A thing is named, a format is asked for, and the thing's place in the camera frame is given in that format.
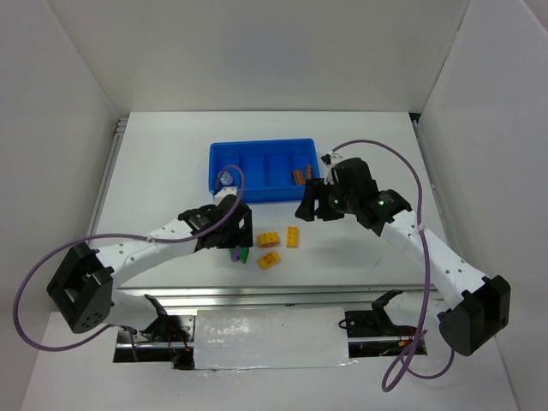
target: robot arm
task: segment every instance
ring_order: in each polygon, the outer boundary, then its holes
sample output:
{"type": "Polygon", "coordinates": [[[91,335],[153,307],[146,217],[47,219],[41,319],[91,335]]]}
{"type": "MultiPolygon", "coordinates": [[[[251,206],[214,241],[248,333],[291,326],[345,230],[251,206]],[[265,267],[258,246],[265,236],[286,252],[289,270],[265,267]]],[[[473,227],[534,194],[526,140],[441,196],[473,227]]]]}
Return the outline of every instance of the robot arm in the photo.
{"type": "Polygon", "coordinates": [[[71,247],[47,291],[72,332],[87,332],[102,323],[145,333],[154,333],[166,324],[176,327],[176,317],[170,318],[152,296],[128,295],[119,288],[143,271],[203,248],[251,247],[251,209],[242,201],[222,226],[200,236],[236,201],[233,194],[222,192],[218,196],[222,198],[218,205],[185,211],[149,233],[150,241],[126,241],[97,249],[83,242],[71,247]],[[179,241],[188,237],[189,241],[179,241]]]}
{"type": "MultiPolygon", "coordinates": [[[[324,221],[356,216],[407,255],[424,270],[424,251],[417,216],[410,204],[394,190],[379,191],[369,167],[359,158],[337,155],[322,158],[329,166],[325,179],[307,181],[295,216],[305,221],[324,221]]],[[[429,229],[424,229],[430,250],[432,282],[444,301],[431,304],[426,327],[438,326],[444,340],[459,354],[470,355],[508,324],[509,284],[500,276],[490,279],[467,264],[429,229]]],[[[393,325],[416,323],[420,299],[390,292],[373,304],[378,315],[393,325]]]]}

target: plastic container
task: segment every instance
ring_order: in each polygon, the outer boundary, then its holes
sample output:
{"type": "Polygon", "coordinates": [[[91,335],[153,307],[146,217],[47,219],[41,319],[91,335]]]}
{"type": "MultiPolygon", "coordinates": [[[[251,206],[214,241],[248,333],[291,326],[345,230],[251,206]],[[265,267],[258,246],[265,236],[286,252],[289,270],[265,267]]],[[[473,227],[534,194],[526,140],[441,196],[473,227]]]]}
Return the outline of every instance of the plastic container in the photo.
{"type": "MultiPolygon", "coordinates": [[[[227,165],[240,167],[246,175],[246,203],[301,201],[305,186],[297,186],[293,170],[306,176],[307,165],[313,177],[319,177],[316,147],[312,139],[235,141],[213,143],[209,151],[209,191],[213,193],[218,173],[227,165]]],[[[229,173],[235,185],[240,176],[229,173]]]]}

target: white table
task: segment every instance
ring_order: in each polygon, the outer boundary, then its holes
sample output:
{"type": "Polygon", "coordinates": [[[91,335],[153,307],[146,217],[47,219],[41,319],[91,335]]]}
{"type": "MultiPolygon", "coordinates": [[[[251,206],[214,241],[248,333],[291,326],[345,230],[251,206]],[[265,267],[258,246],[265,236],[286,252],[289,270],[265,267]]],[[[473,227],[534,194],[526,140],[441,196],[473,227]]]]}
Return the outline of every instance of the white table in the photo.
{"type": "MultiPolygon", "coordinates": [[[[345,140],[381,140],[408,157],[427,186],[406,113],[133,113],[98,214],[98,232],[146,233],[180,211],[211,201],[206,178],[213,141],[291,137],[314,138],[319,153],[345,140]]],[[[366,146],[343,153],[364,158],[381,188],[394,188],[414,204],[414,182],[390,154],[366,146]]],[[[443,235],[431,190],[426,188],[425,195],[425,222],[443,235]]],[[[253,205],[255,233],[276,229],[283,235],[295,223],[301,228],[301,246],[281,248],[283,261],[272,270],[258,270],[253,261],[257,250],[245,266],[231,263],[224,251],[210,250],[171,261],[129,286],[170,287],[164,292],[176,295],[200,293],[186,287],[255,287],[254,292],[260,292],[261,287],[341,289],[335,286],[347,284],[343,289],[352,290],[365,284],[382,290],[382,284],[410,284],[420,289],[421,273],[352,218],[303,223],[292,217],[295,207],[296,203],[253,205]]],[[[62,345],[80,338],[59,313],[53,313],[43,342],[62,345]]],[[[390,394],[382,392],[380,381],[391,358],[323,369],[182,372],[165,363],[114,364],[115,344],[112,330],[76,350],[39,353],[22,409],[517,410],[494,341],[471,358],[457,356],[442,378],[405,377],[390,394]]],[[[426,346],[429,355],[416,357],[413,368],[435,372],[447,361],[448,347],[434,332],[427,334],[426,346]]]]}

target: blue tray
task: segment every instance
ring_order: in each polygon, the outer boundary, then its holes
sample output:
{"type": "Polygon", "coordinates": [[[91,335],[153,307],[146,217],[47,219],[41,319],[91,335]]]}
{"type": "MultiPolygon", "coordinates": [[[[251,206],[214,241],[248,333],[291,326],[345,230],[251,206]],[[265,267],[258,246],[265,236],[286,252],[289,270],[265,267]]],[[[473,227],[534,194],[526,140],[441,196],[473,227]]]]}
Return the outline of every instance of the blue tray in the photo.
{"type": "MultiPolygon", "coordinates": [[[[237,141],[213,143],[209,151],[209,191],[213,193],[217,175],[225,166],[235,164],[246,175],[247,203],[301,201],[305,186],[297,186],[293,170],[301,170],[306,178],[307,165],[313,177],[319,177],[316,147],[312,139],[237,141]]],[[[234,182],[240,185],[237,171],[231,170],[234,182]]]]}

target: yellow block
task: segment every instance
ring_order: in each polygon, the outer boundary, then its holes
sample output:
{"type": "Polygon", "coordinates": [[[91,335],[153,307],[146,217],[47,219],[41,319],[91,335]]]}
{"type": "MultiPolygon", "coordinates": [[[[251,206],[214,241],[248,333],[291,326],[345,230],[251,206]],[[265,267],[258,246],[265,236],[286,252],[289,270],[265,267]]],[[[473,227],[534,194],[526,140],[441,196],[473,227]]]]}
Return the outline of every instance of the yellow block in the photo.
{"type": "Polygon", "coordinates": [[[258,262],[260,268],[266,270],[268,268],[271,268],[274,264],[279,263],[280,261],[282,261],[282,259],[280,259],[280,256],[277,255],[275,251],[272,251],[267,255],[262,256],[258,262]]]}
{"type": "Polygon", "coordinates": [[[257,247],[274,247],[280,243],[280,237],[277,233],[264,233],[257,235],[257,247]]]}
{"type": "Polygon", "coordinates": [[[299,246],[299,229],[288,227],[288,242],[285,247],[297,248],[299,246]]]}

